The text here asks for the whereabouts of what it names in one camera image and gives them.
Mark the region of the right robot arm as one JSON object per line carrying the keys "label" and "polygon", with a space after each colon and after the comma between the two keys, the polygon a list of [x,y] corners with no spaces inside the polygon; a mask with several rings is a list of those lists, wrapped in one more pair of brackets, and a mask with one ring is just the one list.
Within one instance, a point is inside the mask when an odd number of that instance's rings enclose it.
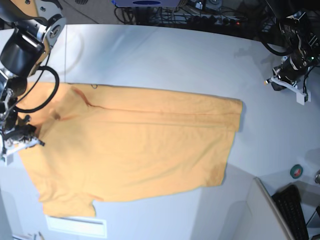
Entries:
{"label": "right robot arm", "polygon": [[[1,151],[18,144],[22,148],[44,143],[29,124],[30,114],[43,109],[58,91],[60,78],[47,64],[52,48],[66,25],[63,7],[57,0],[2,0],[0,18],[14,26],[0,53],[0,142]],[[28,77],[37,71],[50,72],[55,85],[38,107],[20,109],[17,105],[29,93]]]}

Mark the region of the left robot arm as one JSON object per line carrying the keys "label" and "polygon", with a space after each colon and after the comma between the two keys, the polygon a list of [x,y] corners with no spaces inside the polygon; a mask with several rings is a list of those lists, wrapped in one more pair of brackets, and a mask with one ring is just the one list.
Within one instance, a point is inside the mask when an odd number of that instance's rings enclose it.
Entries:
{"label": "left robot arm", "polygon": [[303,77],[302,93],[307,94],[307,78],[310,72],[320,66],[320,21],[312,21],[308,15],[320,16],[318,0],[266,0],[265,8],[269,18],[275,21],[275,29],[284,41],[284,51],[272,48],[261,26],[257,36],[272,54],[282,57],[281,64],[272,69],[273,76],[266,80],[274,91],[296,89]]}

